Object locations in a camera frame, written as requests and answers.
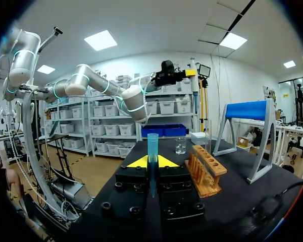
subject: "ceiling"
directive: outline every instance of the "ceiling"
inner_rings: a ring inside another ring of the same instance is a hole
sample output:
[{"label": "ceiling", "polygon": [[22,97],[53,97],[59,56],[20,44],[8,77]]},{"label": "ceiling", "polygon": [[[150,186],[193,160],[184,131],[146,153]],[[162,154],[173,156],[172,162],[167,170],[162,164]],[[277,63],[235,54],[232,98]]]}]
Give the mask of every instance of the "ceiling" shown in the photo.
[{"label": "ceiling", "polygon": [[[47,65],[49,75],[35,72],[35,83],[47,83],[92,64],[127,55],[183,51],[214,54],[238,60],[275,76],[303,71],[303,49],[294,30],[268,0],[257,0],[231,30],[248,41],[238,50],[220,43],[250,0],[45,0],[36,1],[19,20],[20,26],[44,41],[58,26],[63,34],[41,53],[37,69]],[[117,46],[94,51],[83,39],[108,30]],[[296,67],[286,69],[284,62]]]}]

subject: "blue test tube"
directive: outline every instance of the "blue test tube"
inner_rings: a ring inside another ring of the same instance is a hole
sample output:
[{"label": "blue test tube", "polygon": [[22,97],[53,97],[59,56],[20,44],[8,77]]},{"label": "blue test tube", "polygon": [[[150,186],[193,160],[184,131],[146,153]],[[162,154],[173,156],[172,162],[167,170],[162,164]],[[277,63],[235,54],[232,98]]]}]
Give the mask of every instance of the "blue test tube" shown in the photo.
[{"label": "blue test tube", "polygon": [[158,134],[148,134],[148,162],[150,167],[150,190],[154,198],[156,192],[156,169],[158,168]]}]

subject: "yellow triangle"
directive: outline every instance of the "yellow triangle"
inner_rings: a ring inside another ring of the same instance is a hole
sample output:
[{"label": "yellow triangle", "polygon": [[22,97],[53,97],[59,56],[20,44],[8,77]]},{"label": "yellow triangle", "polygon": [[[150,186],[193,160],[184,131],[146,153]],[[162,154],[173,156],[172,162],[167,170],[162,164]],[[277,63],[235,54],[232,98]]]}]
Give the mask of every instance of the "yellow triangle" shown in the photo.
[{"label": "yellow triangle", "polygon": [[158,155],[158,167],[165,167],[165,166],[169,166],[169,167],[178,167],[179,165],[175,164],[174,162],[166,159],[165,157]]},{"label": "yellow triangle", "polygon": [[[127,165],[127,167],[137,167],[140,166],[142,168],[147,168],[148,163],[148,155],[145,155],[144,157],[140,158],[139,160],[136,160],[132,162],[131,164]],[[158,167],[178,167],[179,165],[175,164],[174,162],[166,159],[165,157],[158,155]]]},{"label": "yellow triangle", "polygon": [[136,161],[132,162],[130,165],[127,165],[127,167],[140,166],[142,168],[147,168],[147,162],[148,162],[148,155],[145,155],[144,157],[140,158],[139,160],[136,160]]}]

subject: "test tube rack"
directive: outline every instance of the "test tube rack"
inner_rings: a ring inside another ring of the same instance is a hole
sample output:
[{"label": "test tube rack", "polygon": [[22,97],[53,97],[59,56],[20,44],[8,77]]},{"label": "test tube rack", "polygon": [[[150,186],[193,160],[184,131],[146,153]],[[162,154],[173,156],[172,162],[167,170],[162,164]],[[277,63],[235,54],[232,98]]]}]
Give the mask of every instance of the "test tube rack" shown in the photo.
[{"label": "test tube rack", "polygon": [[191,174],[199,197],[205,198],[220,193],[222,189],[219,186],[219,179],[221,175],[227,173],[227,169],[202,146],[194,145],[193,150],[195,154],[190,152],[189,159],[185,160],[185,165]]}]

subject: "ceiling light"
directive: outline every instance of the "ceiling light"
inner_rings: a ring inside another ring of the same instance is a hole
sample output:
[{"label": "ceiling light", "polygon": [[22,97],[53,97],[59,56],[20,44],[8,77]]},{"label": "ceiling light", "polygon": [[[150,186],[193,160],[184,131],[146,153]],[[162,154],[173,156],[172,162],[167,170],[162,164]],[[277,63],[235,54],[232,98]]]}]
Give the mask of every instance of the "ceiling light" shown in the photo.
[{"label": "ceiling light", "polygon": [[55,69],[46,65],[42,65],[37,71],[42,72],[44,74],[50,74],[55,71]]},{"label": "ceiling light", "polygon": [[108,30],[102,31],[98,34],[93,34],[84,39],[96,51],[116,46],[117,43],[111,36]]},{"label": "ceiling light", "polygon": [[242,38],[236,34],[229,33],[220,43],[221,46],[225,46],[231,49],[238,49],[245,44],[247,39]]},{"label": "ceiling light", "polygon": [[283,64],[286,68],[291,68],[291,67],[295,67],[295,62],[294,61],[290,61],[290,62],[286,62]]}]

